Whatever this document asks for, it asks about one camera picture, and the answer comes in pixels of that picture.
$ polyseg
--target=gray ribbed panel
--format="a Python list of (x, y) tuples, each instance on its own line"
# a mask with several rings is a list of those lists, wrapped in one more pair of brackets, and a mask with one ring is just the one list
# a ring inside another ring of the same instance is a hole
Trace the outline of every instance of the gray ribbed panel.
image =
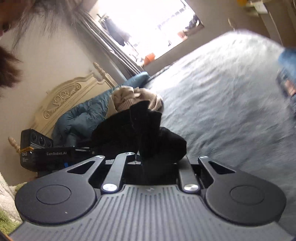
[(88, 215), (56, 227), (24, 223), (14, 241), (290, 241), (278, 224), (240, 227), (213, 215), (199, 196), (176, 186), (126, 185), (102, 196)]

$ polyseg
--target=person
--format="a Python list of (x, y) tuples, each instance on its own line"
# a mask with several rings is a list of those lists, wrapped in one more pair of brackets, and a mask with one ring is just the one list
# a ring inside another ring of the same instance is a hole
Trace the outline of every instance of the person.
[[(53, 32), (58, 21), (74, 22), (80, 4), (81, 0), (0, 0), (0, 38), (14, 29), (13, 49), (16, 49), (35, 16), (43, 17), (44, 31)], [(13, 87), (20, 81), (18, 62), (0, 46), (0, 88)]]

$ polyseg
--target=mattress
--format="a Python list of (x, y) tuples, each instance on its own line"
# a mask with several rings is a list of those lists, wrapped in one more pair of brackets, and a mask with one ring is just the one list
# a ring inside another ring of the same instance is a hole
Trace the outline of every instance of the mattress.
[(163, 97), (161, 125), (187, 141), (187, 155), (240, 168), (278, 185), (279, 224), (296, 234), (296, 122), (276, 83), (283, 48), (229, 32), (183, 57), (146, 85)]

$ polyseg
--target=window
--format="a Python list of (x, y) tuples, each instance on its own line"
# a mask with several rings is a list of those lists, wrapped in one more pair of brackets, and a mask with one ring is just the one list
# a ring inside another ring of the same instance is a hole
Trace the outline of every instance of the window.
[(160, 57), (203, 25), (182, 0), (103, 0), (100, 24), (138, 64)]

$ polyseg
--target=gray curtain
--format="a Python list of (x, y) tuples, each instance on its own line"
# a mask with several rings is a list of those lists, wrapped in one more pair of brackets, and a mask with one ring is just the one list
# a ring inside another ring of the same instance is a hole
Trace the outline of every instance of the gray curtain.
[(118, 47), (102, 26), (83, 10), (78, 17), (78, 24), (97, 41), (127, 79), (144, 71)]

